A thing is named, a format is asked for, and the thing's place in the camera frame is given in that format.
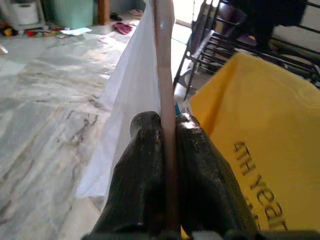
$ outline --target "black metal rack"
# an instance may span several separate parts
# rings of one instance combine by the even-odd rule
[[[201,44],[199,44],[194,54],[191,54],[190,44],[193,37],[193,34],[191,34],[188,41],[187,48],[185,50],[185,53],[183,55],[180,66],[178,68],[177,74],[173,81],[174,88],[176,87],[177,83],[182,83],[183,81],[183,79],[181,79],[182,66],[184,64],[185,59],[190,59],[193,62],[193,67],[191,69],[190,78],[186,87],[185,98],[189,93],[189,90],[192,84],[192,79],[194,77],[196,69],[199,66],[201,66],[201,68],[203,69],[208,70],[212,74],[215,74],[225,64],[225,62],[229,58],[231,58],[235,53],[240,51],[246,51],[251,55],[260,57],[268,62],[272,62],[282,68],[285,68],[286,70],[310,81],[317,88],[320,88],[320,67],[318,66],[319,62],[314,60],[314,58],[307,57],[305,55],[301,55],[298,53],[295,53],[295,54],[291,53],[290,54],[291,56],[298,57],[297,59],[295,59],[295,58],[288,57],[287,55],[275,53],[268,50],[258,50],[254,45],[250,45],[238,40],[230,40],[227,36],[212,30],[216,22],[222,22],[224,24],[228,24],[232,26],[236,25],[236,23],[223,20],[222,18],[218,17],[220,5],[222,3],[229,5],[229,2],[226,0],[219,0],[217,8],[213,15],[213,19],[210,22],[210,15],[214,10],[214,8],[212,7],[212,3],[213,3],[213,0],[211,1],[209,10],[207,12],[205,25],[204,25],[205,27],[201,32]],[[320,9],[320,5],[318,4],[311,3],[311,2],[307,2],[306,4],[313,8]],[[316,34],[320,34],[319,30],[313,29],[301,24],[296,25],[295,27],[298,27]],[[281,43],[282,45],[294,47],[295,49],[302,50],[310,54],[316,55],[317,58],[320,59],[320,52],[318,51],[309,49],[307,47],[299,46],[297,44],[294,44],[282,39],[278,39],[275,37],[272,37],[271,39],[275,42]]]

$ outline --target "wall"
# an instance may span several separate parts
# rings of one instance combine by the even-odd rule
[[[110,0],[110,13],[123,14],[136,8],[136,0]]]

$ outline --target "red slipper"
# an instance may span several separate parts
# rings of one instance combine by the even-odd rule
[[[122,22],[117,22],[116,24],[113,25],[113,28],[114,30],[116,30],[117,32],[123,35],[127,35],[132,31],[132,26],[128,24],[124,24]]]

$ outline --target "black cloth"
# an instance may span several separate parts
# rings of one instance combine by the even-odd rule
[[[295,26],[301,23],[307,2],[305,0],[230,0],[233,7],[242,10],[246,18],[230,34],[232,40],[244,32],[253,32],[257,48],[268,49],[268,41],[278,25]]]

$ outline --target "white cloth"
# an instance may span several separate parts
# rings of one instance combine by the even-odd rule
[[[148,2],[135,33],[101,93],[100,102],[111,110],[111,114],[83,173],[76,197],[107,197],[113,169],[131,140],[131,120],[145,111],[160,113],[153,16]]]

